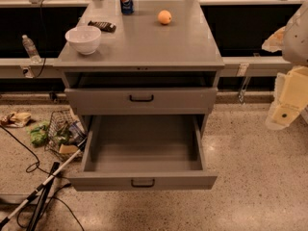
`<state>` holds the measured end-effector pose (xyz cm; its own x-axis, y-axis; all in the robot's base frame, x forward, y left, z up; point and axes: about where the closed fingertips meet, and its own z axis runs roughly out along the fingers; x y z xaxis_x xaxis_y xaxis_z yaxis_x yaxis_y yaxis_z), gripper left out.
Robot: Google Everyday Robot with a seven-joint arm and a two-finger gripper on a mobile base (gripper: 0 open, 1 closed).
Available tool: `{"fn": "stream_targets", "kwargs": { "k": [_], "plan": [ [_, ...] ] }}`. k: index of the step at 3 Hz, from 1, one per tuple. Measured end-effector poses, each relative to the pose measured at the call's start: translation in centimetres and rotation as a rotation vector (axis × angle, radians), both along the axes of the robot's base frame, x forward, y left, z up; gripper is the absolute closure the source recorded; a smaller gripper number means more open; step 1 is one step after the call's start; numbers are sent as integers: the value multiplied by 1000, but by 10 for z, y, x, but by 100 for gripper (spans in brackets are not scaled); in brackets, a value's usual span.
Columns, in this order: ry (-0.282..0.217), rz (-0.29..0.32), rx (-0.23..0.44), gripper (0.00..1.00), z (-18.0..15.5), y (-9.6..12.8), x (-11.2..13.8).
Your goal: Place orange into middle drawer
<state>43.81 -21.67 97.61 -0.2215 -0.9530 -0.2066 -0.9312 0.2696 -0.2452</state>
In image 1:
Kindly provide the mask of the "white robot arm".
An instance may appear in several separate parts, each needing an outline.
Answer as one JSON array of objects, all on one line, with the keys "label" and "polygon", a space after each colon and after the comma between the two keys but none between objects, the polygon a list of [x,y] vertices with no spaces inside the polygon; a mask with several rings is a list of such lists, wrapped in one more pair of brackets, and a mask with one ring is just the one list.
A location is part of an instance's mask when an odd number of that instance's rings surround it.
[{"label": "white robot arm", "polygon": [[278,73],[274,100],[270,104],[266,126],[270,130],[289,127],[308,106],[308,1],[305,1],[288,23],[262,44],[268,52],[281,51],[293,68]]}]

